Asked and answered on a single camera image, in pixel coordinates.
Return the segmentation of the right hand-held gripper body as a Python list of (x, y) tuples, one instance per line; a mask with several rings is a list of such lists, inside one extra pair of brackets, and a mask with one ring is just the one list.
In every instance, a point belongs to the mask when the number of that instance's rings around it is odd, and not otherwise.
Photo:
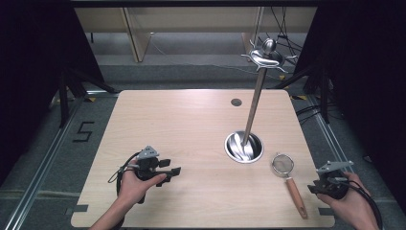
[(319, 179), (322, 182), (322, 194), (328, 195), (334, 199), (343, 198), (347, 191), (349, 180), (345, 177), (343, 169), (353, 165), (352, 161), (337, 162), (327, 161), (324, 166), (316, 170)]

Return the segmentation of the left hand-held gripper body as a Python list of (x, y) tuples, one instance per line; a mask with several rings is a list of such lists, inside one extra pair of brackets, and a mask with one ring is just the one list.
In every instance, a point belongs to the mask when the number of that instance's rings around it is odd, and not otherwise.
[(158, 156), (159, 153), (152, 146), (146, 146), (129, 158), (128, 168), (134, 172), (139, 181), (148, 181), (161, 174), (156, 171), (160, 163)]

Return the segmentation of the mesh strainer with wooden handle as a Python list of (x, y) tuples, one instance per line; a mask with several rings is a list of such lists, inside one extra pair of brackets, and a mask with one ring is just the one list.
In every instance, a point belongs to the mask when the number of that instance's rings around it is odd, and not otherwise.
[(287, 154), (277, 153), (271, 161), (271, 166), (275, 173), (285, 179), (287, 190), (301, 218), (307, 219), (308, 214), (302, 196), (295, 180), (289, 175), (294, 169), (293, 159)]

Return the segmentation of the steel utensil rack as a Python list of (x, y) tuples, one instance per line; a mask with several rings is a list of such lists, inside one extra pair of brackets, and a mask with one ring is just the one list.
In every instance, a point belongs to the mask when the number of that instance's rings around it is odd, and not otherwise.
[(245, 55), (246, 58), (257, 66), (258, 78), (245, 129), (231, 133), (225, 140), (226, 153), (238, 163), (254, 163), (259, 160), (263, 154), (263, 142), (252, 132), (252, 126), (267, 71), (278, 70), (282, 73), (286, 73), (286, 70), (282, 68), (285, 61), (295, 58), (295, 56), (283, 56), (277, 51), (277, 45), (278, 41), (273, 38), (266, 38), (260, 46), (256, 46), (251, 42), (252, 49)]

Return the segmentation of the person's right hand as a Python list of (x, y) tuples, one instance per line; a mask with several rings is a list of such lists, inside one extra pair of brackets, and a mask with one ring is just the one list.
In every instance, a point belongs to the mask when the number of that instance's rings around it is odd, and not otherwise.
[(338, 212), (343, 211), (344, 209), (372, 209), (365, 198), (354, 191), (354, 189), (349, 189), (342, 199), (334, 199), (323, 194), (317, 194), (317, 197), (325, 204), (329, 205), (338, 217), (340, 217)]

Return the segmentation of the person's left hand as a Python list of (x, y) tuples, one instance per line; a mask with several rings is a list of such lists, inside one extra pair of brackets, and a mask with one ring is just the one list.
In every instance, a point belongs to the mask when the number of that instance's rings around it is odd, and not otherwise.
[(158, 174), (149, 180), (143, 181), (133, 171), (125, 171), (118, 200), (123, 207), (130, 209), (143, 198), (149, 188), (164, 181), (166, 178), (165, 174)]

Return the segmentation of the black tape floor marking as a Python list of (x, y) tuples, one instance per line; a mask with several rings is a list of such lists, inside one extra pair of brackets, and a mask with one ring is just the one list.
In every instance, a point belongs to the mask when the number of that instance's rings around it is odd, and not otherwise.
[(80, 124), (79, 129), (77, 131), (77, 137), (73, 140), (74, 143), (84, 143), (88, 142), (93, 131), (89, 129), (94, 122), (92, 121), (84, 121)]

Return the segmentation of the black tripod stand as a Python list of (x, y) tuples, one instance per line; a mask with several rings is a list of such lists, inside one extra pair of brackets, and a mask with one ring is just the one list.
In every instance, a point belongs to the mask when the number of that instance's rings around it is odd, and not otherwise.
[(306, 83), (304, 84), (304, 92), (306, 94), (312, 94), (317, 88), (320, 89), (320, 107), (321, 115), (324, 121), (328, 124), (329, 118), (327, 113), (327, 101), (328, 101), (328, 70), (324, 64), (315, 63), (311, 64), (304, 69), (295, 73), (288, 80), (283, 80), (281, 83), (273, 86), (273, 89), (284, 89), (286, 86), (298, 81), (302, 77), (308, 76)]
[(70, 89), (75, 98), (83, 98), (87, 95), (87, 91), (82, 84), (83, 81), (90, 82), (91, 84), (111, 94), (120, 93), (120, 90), (107, 85), (103, 80), (97, 80), (79, 69), (63, 68), (58, 80), (61, 113), (60, 127), (64, 127), (70, 117), (67, 89)]

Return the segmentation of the black curtain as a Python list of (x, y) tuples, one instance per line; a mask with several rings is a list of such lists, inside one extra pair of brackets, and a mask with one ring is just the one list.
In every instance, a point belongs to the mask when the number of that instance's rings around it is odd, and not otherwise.
[(26, 151), (59, 78), (103, 76), (70, 0), (0, 0), (0, 185)]
[(406, 213), (406, 0), (316, 0), (297, 66), (320, 59), (364, 152)]

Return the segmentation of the aluminium floor rail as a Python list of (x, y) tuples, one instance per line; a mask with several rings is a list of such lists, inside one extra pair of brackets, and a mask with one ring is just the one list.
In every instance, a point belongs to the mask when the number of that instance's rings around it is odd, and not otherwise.
[(299, 125), (317, 168), (327, 161), (351, 161), (330, 124), (321, 115), (321, 107), (312, 95), (291, 95)]
[[(0, 230), (82, 230), (71, 219), (84, 210), (79, 196), (117, 98), (101, 91), (69, 97), (63, 127), (59, 99), (52, 100), (28, 151), (0, 186)], [(93, 133), (74, 143), (84, 121), (94, 122)]]

